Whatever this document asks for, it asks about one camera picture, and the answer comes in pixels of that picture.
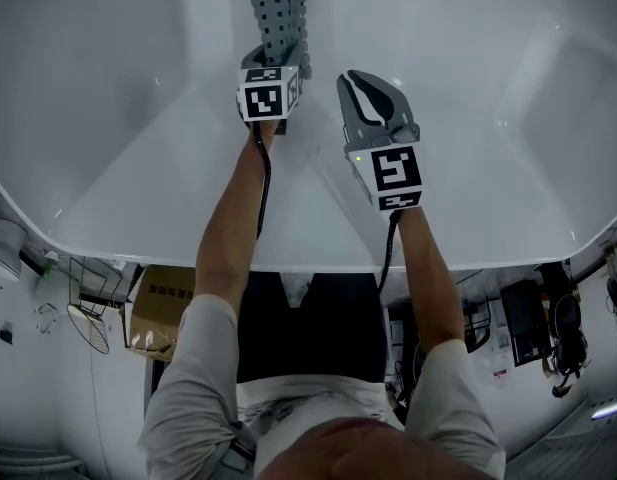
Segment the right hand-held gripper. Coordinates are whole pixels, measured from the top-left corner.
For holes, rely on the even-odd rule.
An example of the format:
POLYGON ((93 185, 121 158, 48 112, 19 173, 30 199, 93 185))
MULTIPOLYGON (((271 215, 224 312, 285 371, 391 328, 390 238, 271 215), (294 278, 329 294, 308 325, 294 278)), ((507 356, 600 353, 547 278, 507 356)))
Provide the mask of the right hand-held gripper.
MULTIPOLYGON (((384 126, 398 128, 371 141, 349 142, 344 146, 354 177, 371 206, 379 212, 418 207, 422 178, 415 146, 420 140, 420 128, 406 96, 376 75, 349 70, 348 76, 365 94, 384 126)), ((351 82, 339 75, 336 87, 349 140, 369 139, 375 122, 366 118, 351 82)))

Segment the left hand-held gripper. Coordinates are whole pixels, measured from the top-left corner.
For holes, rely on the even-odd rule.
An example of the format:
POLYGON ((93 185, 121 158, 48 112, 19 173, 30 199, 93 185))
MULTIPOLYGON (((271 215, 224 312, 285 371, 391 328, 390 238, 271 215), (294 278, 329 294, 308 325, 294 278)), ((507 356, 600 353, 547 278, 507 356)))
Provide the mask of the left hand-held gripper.
POLYGON ((242 59, 241 67, 248 69, 238 74, 237 103, 244 122, 276 120, 277 134, 286 134, 288 117, 300 96, 303 58, 303 48, 294 47, 283 67, 266 67, 265 46, 261 44, 242 59))

